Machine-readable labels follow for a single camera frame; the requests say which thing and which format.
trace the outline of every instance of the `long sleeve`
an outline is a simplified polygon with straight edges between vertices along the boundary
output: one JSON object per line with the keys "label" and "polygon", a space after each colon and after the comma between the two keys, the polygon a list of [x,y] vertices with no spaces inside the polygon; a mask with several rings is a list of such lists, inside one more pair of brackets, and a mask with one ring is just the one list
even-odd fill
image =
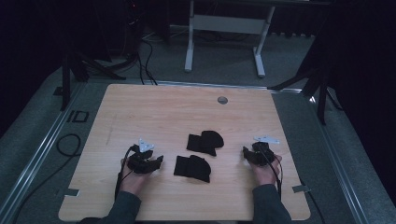
{"label": "long sleeve", "polygon": [[253,190],[254,224],[287,224],[291,217],[280,201],[274,185],[261,185]]}
{"label": "long sleeve", "polygon": [[120,191],[107,217],[97,224],[133,224],[139,212],[141,201],[132,193]]}

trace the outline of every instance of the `gray floor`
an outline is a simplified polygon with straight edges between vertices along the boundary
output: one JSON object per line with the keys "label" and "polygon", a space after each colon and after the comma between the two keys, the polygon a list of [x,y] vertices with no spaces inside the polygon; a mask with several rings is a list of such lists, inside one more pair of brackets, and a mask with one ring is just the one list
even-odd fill
{"label": "gray floor", "polygon": [[[260,78],[256,75],[252,56],[252,47],[258,42],[257,36],[249,36],[244,41],[222,43],[209,43],[197,37],[192,71],[185,73],[187,36],[179,33],[182,31],[179,27],[174,30],[175,36],[171,38],[170,45],[155,35],[145,38],[153,46],[148,70],[160,84],[187,82],[244,87],[272,86],[295,75],[313,41],[313,38],[297,36],[269,36],[262,55],[267,75]],[[149,46],[142,44],[140,52],[145,61],[149,55]],[[137,66],[122,69],[118,74],[127,77],[127,80],[117,82],[140,82]],[[39,148],[52,123],[62,116],[59,112],[62,100],[59,96],[52,95],[55,88],[61,85],[61,80],[60,71],[52,74],[0,139],[2,202],[12,191],[20,173]],[[83,85],[73,82],[75,92],[80,92],[71,104],[70,111],[87,111],[90,115],[85,123],[63,122],[62,129],[55,138],[76,133],[84,145],[106,86],[114,82],[103,75],[92,75],[89,82]],[[305,80],[290,88],[300,89],[304,82]],[[283,91],[275,93],[274,100],[297,171],[312,189],[312,195],[326,223],[396,223],[396,209],[380,184],[345,114],[328,102],[325,114],[327,125],[322,126],[315,116],[315,105],[310,104],[301,94]],[[62,141],[61,148],[71,153],[76,145],[75,139],[68,138]],[[59,154],[55,145],[49,148],[49,154],[27,193],[67,160]],[[77,162],[78,158],[71,160],[61,172],[33,194],[21,210],[18,223],[63,223],[57,213]],[[357,203],[346,197],[350,193],[356,196]],[[308,195],[306,197],[311,218],[295,222],[320,223],[317,208],[311,198]]]}

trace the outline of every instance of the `folded black cloth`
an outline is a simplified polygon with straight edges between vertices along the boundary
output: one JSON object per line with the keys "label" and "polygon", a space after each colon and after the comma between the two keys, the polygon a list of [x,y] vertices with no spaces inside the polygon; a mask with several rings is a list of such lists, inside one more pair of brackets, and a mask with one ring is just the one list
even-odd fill
{"label": "folded black cloth", "polygon": [[191,155],[189,158],[177,156],[174,175],[192,177],[210,183],[209,163],[204,158]]}
{"label": "folded black cloth", "polygon": [[215,131],[203,131],[201,136],[189,134],[188,150],[217,156],[217,147],[224,147],[224,141],[221,135]]}

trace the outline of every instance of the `light wood surface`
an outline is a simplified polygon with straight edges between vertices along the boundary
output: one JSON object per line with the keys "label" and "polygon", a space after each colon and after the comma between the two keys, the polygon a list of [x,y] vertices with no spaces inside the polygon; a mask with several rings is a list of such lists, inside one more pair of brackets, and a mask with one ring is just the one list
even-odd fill
{"label": "light wood surface", "polygon": [[[228,104],[218,103],[224,96]],[[224,139],[217,157],[186,149],[190,133],[213,130]],[[155,145],[153,157],[164,155],[140,193],[137,220],[251,220],[251,191],[256,186],[241,153],[254,136],[269,135],[280,144],[270,148],[283,157],[282,202],[292,219],[310,211],[300,185],[276,108],[267,90],[186,86],[113,84],[107,88],[92,125],[59,217],[65,221],[104,217],[114,202],[120,159],[142,137]],[[196,155],[210,164],[210,183],[173,175],[177,155]]]}

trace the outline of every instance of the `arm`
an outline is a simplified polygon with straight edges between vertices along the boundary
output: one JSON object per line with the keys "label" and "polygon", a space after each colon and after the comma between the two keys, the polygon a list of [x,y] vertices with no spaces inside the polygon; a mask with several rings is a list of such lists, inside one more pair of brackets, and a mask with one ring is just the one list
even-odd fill
{"label": "arm", "polygon": [[150,175],[151,173],[144,175],[136,174],[125,165],[122,174],[124,178],[120,183],[120,192],[117,199],[108,216],[102,218],[97,224],[133,224],[141,204],[137,195]]}
{"label": "arm", "polygon": [[[276,173],[279,174],[280,156],[272,162]],[[291,217],[277,194],[275,182],[276,177],[272,169],[266,165],[264,167],[250,163],[253,173],[258,182],[258,187],[253,190],[254,215],[253,223],[255,224],[287,224],[291,223]]]}

